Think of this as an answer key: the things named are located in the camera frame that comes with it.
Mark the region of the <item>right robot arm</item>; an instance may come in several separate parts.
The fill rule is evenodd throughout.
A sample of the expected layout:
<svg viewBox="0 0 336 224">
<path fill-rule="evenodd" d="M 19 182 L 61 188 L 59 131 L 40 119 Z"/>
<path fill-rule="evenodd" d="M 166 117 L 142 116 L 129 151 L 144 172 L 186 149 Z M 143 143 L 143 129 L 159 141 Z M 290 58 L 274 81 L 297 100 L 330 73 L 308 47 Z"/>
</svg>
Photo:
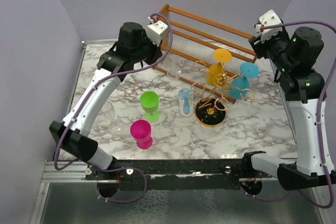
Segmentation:
<svg viewBox="0 0 336 224">
<path fill-rule="evenodd" d="M 249 43 L 258 58 L 270 59 L 276 66 L 275 82 L 280 84 L 292 116 L 297 146 L 296 162 L 263 151 L 245 153 L 241 171 L 246 177 L 264 172 L 278 179 L 285 190 L 335 184 L 335 167 L 330 158 L 324 108 L 326 95 L 321 74 L 313 69 L 324 47 L 319 31 L 299 27 L 289 37 L 285 28 L 267 40 L 251 37 Z"/>
</svg>

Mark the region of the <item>blue plastic wine glass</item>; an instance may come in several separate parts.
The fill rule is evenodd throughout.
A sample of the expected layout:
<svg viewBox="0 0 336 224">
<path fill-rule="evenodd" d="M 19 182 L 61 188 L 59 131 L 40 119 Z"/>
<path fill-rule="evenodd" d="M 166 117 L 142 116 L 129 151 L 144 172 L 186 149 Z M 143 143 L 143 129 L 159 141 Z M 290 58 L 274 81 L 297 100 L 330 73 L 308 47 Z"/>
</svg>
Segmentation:
<svg viewBox="0 0 336 224">
<path fill-rule="evenodd" d="M 229 96 L 235 100 L 252 101 L 255 97 L 250 89 L 249 79 L 259 75 L 259 68 L 251 62 L 242 63 L 239 75 L 233 79 L 229 87 Z"/>
</svg>

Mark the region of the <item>yellow plastic wine glass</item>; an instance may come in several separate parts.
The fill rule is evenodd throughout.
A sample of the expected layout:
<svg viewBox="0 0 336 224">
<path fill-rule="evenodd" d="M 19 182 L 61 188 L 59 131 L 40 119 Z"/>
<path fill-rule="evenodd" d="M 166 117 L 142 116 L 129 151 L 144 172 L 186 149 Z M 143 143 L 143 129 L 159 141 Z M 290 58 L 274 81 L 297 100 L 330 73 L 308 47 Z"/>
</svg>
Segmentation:
<svg viewBox="0 0 336 224">
<path fill-rule="evenodd" d="M 205 80 L 210 86 L 223 87 L 229 81 L 224 64 L 231 61 L 232 54 L 227 49 L 216 49 L 213 56 L 216 63 L 206 70 Z"/>
</svg>

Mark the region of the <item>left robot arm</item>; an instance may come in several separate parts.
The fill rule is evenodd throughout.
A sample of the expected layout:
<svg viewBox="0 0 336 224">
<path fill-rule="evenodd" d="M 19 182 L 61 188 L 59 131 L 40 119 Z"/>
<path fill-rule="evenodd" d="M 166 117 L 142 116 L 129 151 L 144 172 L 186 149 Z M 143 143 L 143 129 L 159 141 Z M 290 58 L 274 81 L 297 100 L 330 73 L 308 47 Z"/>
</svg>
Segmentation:
<svg viewBox="0 0 336 224">
<path fill-rule="evenodd" d="M 60 150 L 65 150 L 76 159 L 98 167 L 102 178 L 110 179 L 115 175 L 116 166 L 112 163 L 115 158 L 88 137 L 91 128 L 110 94 L 126 75 L 136 72 L 136 63 L 144 61 L 147 68 L 152 68 L 165 58 L 161 45 L 163 37 L 171 33 L 170 23 L 154 21 L 153 18 L 146 28 L 134 22 L 121 26 L 118 40 L 100 56 L 91 84 L 75 107 L 61 122 L 52 121 L 49 126 L 57 144 L 55 169 L 62 169 L 58 166 L 58 157 Z"/>
</svg>

